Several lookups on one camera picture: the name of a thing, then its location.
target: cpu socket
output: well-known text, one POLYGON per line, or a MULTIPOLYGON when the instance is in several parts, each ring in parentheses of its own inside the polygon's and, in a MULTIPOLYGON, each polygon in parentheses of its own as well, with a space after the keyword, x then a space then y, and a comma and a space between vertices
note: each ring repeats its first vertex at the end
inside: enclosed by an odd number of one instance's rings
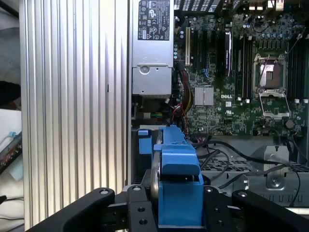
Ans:
POLYGON ((286 99, 286 60, 284 55, 261 57, 257 54, 253 65, 253 89, 255 97, 260 99, 264 117, 282 119, 290 117, 291 112, 286 99), (270 98, 286 103, 285 112, 274 113, 266 103, 270 98))
POLYGON ((253 89, 255 92, 260 92, 260 89, 280 89, 285 92, 285 78, 286 60, 284 55, 269 58, 261 57, 260 54, 255 56, 253 65, 253 89))

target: power supply label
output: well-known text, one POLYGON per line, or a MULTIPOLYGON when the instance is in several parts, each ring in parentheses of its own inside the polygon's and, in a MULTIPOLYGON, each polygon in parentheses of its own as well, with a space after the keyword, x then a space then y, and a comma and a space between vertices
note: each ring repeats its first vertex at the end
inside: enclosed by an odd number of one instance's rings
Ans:
POLYGON ((169 40, 170 0, 140 0, 138 40, 169 40))

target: metal bracket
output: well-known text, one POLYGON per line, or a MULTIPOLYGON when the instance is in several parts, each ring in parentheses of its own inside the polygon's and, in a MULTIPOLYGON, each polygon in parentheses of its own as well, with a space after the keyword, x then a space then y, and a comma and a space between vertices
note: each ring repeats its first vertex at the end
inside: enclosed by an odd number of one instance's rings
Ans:
POLYGON ((261 89, 260 91, 261 92, 259 93, 259 97, 260 97, 260 102, 261 102, 261 107, 262 107, 264 117, 270 117, 270 118, 273 118, 273 119, 282 119, 283 117, 288 117, 288 118, 290 117, 291 111, 290 111, 289 103, 287 101, 286 95, 283 92, 281 92, 281 90, 279 90, 279 89, 267 89, 267 90, 261 89), (288 108, 288 112, 278 113, 277 115, 275 115, 273 112, 265 111, 264 107, 263 107, 262 98, 267 98, 267 97, 270 97, 270 96, 273 96, 273 97, 276 97, 276 98, 284 98, 286 105, 287 105, 287 108, 288 108))

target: ribbed metal panel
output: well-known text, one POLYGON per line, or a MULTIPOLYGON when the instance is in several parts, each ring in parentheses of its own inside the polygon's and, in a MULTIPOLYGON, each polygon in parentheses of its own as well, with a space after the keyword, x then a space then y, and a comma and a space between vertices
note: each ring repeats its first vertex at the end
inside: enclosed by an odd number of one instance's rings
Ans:
POLYGON ((213 105, 213 87, 195 87, 194 105, 213 105))
POLYGON ((127 25, 127 0, 20 1, 26 229, 125 184, 127 25))

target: motherboard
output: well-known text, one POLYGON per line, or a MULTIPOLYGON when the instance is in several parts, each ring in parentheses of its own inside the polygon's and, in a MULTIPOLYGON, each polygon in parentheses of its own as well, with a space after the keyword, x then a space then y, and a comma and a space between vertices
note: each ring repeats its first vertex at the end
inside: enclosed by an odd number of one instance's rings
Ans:
MULTIPOLYGON (((258 20, 250 23, 246 18, 248 15, 235 14, 227 25, 222 18, 213 15, 186 17, 180 27, 175 27, 174 61, 185 62, 195 97, 195 103, 187 113, 189 132, 253 136, 270 133, 288 136, 291 131, 302 134, 307 126, 308 100, 304 86, 308 81, 308 72, 303 73, 302 80, 294 83, 296 87, 290 87, 293 81, 289 75, 293 79, 296 75, 291 74, 289 69, 293 66, 290 53, 296 42, 293 38, 301 34, 305 26, 296 22, 290 14, 282 14, 276 20, 260 25, 258 20), (220 50, 225 45, 221 35, 224 36, 226 31, 230 32, 232 43, 230 73, 224 73, 218 67, 220 60, 225 58, 220 50), (270 85, 279 84, 277 89, 281 97, 259 97, 258 69, 256 85, 252 77, 256 57, 274 58, 275 62, 278 58, 284 60, 278 77, 280 80, 266 76, 266 82, 270 85)), ((293 49, 306 49, 300 44, 293 49)))

